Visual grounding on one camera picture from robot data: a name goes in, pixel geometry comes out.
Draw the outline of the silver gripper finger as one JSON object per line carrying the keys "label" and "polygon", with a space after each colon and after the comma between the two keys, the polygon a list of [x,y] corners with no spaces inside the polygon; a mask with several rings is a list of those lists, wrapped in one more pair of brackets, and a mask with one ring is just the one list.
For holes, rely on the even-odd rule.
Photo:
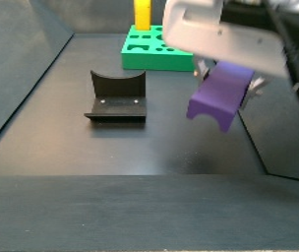
{"label": "silver gripper finger", "polygon": [[263,77],[253,79],[248,85],[244,98],[241,100],[240,108],[244,109],[248,101],[262,95],[262,88],[267,85],[267,80]]}
{"label": "silver gripper finger", "polygon": [[204,63],[204,59],[201,57],[193,56],[192,57],[192,64],[193,64],[193,76],[197,80],[197,83],[201,84],[204,79],[208,76],[208,67]]}

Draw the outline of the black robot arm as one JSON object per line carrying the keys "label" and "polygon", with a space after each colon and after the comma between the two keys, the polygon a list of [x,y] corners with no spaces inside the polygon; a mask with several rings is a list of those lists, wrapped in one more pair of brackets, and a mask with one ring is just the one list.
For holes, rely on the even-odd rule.
{"label": "black robot arm", "polygon": [[288,79],[299,99],[299,0],[167,0],[163,39]]}

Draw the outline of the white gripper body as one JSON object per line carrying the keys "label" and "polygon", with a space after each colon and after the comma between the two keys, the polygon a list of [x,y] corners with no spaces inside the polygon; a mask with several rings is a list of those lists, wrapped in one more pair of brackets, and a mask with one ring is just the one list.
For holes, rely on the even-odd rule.
{"label": "white gripper body", "polygon": [[167,0],[163,39],[197,56],[287,77],[283,45],[272,31],[220,22],[224,0]]}

